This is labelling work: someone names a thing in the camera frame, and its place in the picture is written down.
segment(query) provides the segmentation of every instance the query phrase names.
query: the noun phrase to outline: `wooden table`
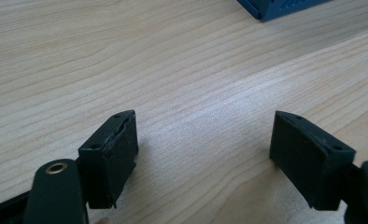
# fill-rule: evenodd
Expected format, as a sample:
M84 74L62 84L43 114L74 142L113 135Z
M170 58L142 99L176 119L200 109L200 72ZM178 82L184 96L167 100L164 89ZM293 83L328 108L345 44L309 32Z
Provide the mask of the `wooden table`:
M127 109L137 167L91 223L342 223L268 150L283 110L368 160L368 0L267 23L235 0L0 0L0 202Z

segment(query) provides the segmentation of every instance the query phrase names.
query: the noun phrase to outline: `blue object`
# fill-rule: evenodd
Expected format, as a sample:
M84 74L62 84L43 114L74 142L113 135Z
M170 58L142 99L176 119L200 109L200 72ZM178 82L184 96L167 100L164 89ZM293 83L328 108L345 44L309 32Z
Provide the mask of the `blue object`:
M330 0L237 0L255 19L269 21Z

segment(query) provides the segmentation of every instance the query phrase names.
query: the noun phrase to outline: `small hole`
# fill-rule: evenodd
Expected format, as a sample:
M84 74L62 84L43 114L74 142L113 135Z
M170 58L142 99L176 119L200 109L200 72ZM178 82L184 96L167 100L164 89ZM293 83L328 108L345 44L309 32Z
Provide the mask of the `small hole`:
M91 148L100 148L100 145L99 144L92 144Z
M342 148L341 147L339 147L339 146L335 146L335 147L333 147L335 150L342 150Z
M59 162L48 167L45 172L49 175L56 175L65 170L65 168L67 168L67 163Z

